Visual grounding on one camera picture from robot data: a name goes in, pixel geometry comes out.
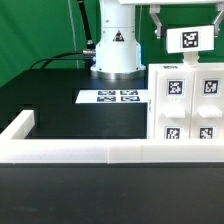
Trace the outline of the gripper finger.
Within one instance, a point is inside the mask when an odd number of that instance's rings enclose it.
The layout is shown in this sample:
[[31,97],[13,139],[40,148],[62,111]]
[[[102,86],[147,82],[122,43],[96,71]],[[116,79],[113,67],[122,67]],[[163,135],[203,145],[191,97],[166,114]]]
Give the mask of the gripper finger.
[[218,14],[216,16],[216,18],[213,21],[213,25],[214,25],[214,36],[217,37],[219,34],[219,26],[221,24],[221,22],[224,20],[224,8],[223,9],[218,9]]
[[157,4],[152,4],[149,8],[149,14],[156,26],[155,34],[158,39],[166,37],[166,27],[160,21],[158,14],[160,13],[160,6]]

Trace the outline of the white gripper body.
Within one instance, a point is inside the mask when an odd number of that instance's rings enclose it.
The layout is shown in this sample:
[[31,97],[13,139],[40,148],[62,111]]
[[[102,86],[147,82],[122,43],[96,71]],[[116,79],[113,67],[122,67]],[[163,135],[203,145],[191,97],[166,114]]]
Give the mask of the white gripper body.
[[224,5],[224,0],[118,0],[121,5],[196,5],[219,4]]

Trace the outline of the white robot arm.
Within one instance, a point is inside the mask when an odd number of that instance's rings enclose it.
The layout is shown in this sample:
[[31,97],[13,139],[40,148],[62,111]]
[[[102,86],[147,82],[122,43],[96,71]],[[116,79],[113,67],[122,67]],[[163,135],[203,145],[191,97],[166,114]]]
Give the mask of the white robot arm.
[[[101,39],[96,45],[92,75],[105,79],[130,79],[146,67],[141,63],[141,46],[135,38],[135,6],[148,5],[158,39],[166,38],[168,53],[214,49],[214,38],[224,19],[224,0],[99,0]],[[212,25],[166,30],[158,18],[161,5],[215,4],[219,14]]]

